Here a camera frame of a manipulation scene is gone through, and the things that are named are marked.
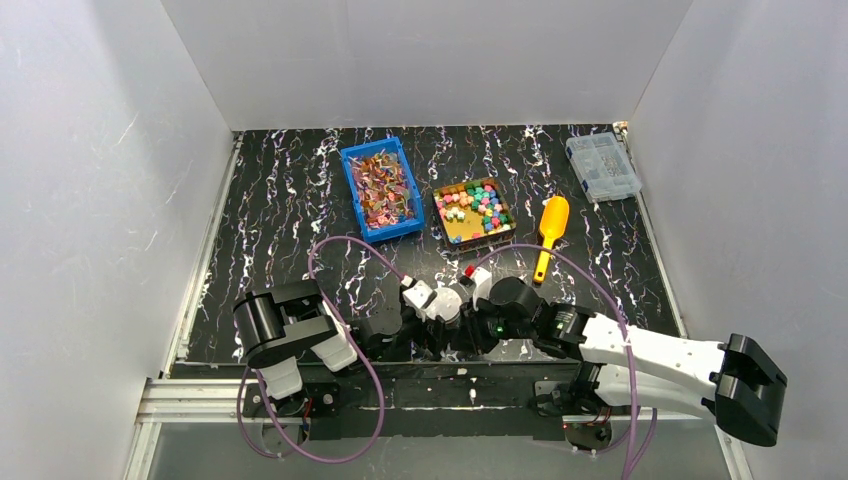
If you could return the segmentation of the white round jar lid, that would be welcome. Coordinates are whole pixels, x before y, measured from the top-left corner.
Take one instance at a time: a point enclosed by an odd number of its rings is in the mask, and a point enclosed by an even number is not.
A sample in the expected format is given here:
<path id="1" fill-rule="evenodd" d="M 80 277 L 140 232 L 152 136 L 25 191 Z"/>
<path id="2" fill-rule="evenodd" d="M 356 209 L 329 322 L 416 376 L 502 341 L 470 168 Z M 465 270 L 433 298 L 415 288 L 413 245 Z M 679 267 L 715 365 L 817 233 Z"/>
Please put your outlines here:
<path id="1" fill-rule="evenodd" d="M 463 299 L 460 294 L 447 287 L 434 290 L 435 297 L 428 306 L 428 316 L 444 324 L 456 322 L 461 315 Z"/>

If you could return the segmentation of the orange plastic scoop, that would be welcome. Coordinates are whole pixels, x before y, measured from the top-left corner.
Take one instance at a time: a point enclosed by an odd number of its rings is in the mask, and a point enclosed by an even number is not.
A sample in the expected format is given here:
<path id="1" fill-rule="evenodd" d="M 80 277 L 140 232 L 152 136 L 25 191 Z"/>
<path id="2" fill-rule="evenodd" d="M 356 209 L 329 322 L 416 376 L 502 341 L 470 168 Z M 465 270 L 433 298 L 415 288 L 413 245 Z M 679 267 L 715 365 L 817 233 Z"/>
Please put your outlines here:
<path id="1" fill-rule="evenodd" d="M 541 285 L 546 279 L 552 257 L 550 250 L 553 249 L 554 243 L 565 234 L 569 215 L 570 205 L 566 198 L 553 196 L 548 199 L 538 225 L 543 250 L 539 253 L 532 277 L 536 285 Z"/>

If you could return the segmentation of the gold tray of star candies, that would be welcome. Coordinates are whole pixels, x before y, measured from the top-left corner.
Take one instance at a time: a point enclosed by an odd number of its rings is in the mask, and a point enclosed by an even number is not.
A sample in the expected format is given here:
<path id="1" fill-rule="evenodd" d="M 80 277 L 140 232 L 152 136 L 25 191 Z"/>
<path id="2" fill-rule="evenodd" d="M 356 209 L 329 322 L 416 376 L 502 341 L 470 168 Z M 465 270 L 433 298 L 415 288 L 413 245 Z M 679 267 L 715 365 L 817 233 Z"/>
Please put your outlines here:
<path id="1" fill-rule="evenodd" d="M 517 233 L 511 204 L 494 177 L 436 188 L 432 202 L 436 225 L 450 252 L 502 246 Z"/>

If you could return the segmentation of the blue plastic candy bin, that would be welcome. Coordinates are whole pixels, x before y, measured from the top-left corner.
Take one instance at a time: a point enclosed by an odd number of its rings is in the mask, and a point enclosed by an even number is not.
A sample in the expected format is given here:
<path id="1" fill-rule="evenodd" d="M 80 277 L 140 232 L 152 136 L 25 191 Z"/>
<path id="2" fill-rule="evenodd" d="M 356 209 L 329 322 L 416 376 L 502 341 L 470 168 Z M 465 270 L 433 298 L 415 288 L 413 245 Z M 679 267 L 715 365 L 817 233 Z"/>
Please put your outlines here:
<path id="1" fill-rule="evenodd" d="M 424 229 L 421 194 L 398 138 L 346 147 L 340 155 L 365 242 L 380 243 Z"/>

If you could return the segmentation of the clear round plastic jar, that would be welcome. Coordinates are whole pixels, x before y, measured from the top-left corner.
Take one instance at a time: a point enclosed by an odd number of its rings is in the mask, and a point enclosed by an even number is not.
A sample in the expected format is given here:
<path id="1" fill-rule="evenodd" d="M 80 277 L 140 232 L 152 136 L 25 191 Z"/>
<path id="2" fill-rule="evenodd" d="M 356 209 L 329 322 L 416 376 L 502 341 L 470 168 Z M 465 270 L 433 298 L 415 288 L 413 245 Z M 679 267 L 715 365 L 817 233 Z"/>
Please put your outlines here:
<path id="1" fill-rule="evenodd" d="M 457 315 L 451 319 L 446 319 L 441 316 L 438 316 L 436 319 L 437 326 L 446 331 L 455 331 L 458 330 L 462 325 L 462 317 Z"/>

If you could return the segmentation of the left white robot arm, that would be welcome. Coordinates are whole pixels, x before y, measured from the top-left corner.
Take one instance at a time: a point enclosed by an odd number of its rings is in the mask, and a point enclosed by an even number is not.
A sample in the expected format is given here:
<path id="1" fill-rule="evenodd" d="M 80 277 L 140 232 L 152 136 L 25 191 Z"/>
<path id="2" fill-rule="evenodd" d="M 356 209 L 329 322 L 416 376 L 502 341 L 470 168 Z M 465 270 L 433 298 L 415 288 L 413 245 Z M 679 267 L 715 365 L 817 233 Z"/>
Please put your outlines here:
<path id="1" fill-rule="evenodd" d="M 404 361 L 412 348 L 438 352 L 436 335 L 456 327 L 462 299 L 449 288 L 431 288 L 406 277 L 400 286 L 400 327 L 380 333 L 367 322 L 353 332 L 359 348 L 371 360 Z M 332 313 L 314 280 L 249 291 L 233 307 L 247 366 L 262 375 L 267 395 L 280 403 L 304 390 L 298 361 L 317 359 L 332 373 L 359 361 L 348 341 L 349 327 Z"/>

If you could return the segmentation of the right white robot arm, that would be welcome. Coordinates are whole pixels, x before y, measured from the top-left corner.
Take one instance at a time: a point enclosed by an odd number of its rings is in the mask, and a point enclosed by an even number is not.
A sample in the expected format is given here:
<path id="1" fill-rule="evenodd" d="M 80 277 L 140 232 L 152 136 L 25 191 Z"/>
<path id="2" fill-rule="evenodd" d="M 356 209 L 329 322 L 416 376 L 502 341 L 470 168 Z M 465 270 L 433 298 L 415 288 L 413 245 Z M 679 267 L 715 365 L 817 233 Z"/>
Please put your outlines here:
<path id="1" fill-rule="evenodd" d="M 788 378 L 754 339 L 724 342 L 621 329 L 605 315 L 549 303 L 517 277 L 492 280 L 479 269 L 468 316 L 481 351 L 529 339 L 545 354 L 580 362 L 567 391 L 598 406 L 657 408 L 713 419 L 728 435 L 773 447 L 778 441 Z"/>

